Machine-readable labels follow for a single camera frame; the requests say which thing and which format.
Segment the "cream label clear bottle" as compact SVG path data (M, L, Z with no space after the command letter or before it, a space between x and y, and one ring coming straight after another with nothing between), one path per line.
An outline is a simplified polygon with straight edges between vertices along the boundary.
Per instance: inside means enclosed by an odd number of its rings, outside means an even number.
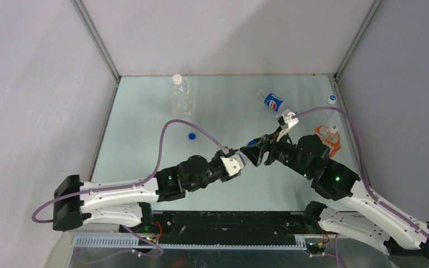
M188 117L192 114L193 100L188 82L183 77L183 82L170 87L171 112L176 118Z

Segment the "orange label plastic bottle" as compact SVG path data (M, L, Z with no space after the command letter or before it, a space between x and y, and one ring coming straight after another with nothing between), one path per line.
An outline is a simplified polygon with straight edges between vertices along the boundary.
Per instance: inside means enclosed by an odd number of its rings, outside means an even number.
M329 126L330 125L320 125L314 130L314 132L319 136L323 144L330 148L329 157L333 158L341 149L341 137L339 132L330 133L328 131Z

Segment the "clear unlabelled plastic bottle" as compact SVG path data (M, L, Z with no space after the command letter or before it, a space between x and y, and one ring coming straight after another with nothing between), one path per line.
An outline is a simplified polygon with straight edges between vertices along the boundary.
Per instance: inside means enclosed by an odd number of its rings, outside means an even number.
M327 101L326 101L325 106L326 106L326 107L329 107L329 108L331 108L331 107L336 108L336 104L334 104L334 105L330 105L330 104L328 104L328 103L327 103ZM331 110L331 109L324 109L324 110L322 111L322 113L321 113L320 123L321 123L322 125L327 125L327 124L329 123L329 121L331 120L332 116L334 115L334 113L335 113L335 111L334 111L334 110Z

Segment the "white bottle cap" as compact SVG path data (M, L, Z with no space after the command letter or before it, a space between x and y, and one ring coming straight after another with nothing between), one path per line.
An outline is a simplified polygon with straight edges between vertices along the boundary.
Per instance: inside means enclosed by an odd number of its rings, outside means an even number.
M327 103L330 105L334 105L337 102L337 96L336 95L330 95L327 99Z
M179 84L181 84L183 82L183 77L180 74L174 74L172 76L172 82L175 85L179 85Z
M328 131L329 131L330 133L338 133L338 131L339 131L339 127L338 127L338 125L330 125L330 126L328 127Z

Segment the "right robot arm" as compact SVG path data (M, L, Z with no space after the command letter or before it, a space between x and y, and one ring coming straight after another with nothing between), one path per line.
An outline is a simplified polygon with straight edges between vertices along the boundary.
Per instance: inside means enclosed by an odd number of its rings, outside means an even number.
M357 173L329 158L329 147L317 135L301 137L296 144L279 132L256 138L241 152L253 165L278 161L311 181L321 197L347 206L367 222L346 216L321 202L304 210L302 224L309 233L320 230L344 235L388 256L398 267L429 267L429 221L405 215L367 188Z

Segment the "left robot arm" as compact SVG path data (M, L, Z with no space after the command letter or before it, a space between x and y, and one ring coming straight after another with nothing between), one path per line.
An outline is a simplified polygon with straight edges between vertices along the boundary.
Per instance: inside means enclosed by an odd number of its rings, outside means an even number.
M54 191L53 230L69 231L84 224L118 224L140 232L152 230L151 204L185 198L187 192L229 181L241 174L245 160L237 150L219 150L211 161L191 156L179 165L159 170L153 178L119 183L82 182L68 176Z

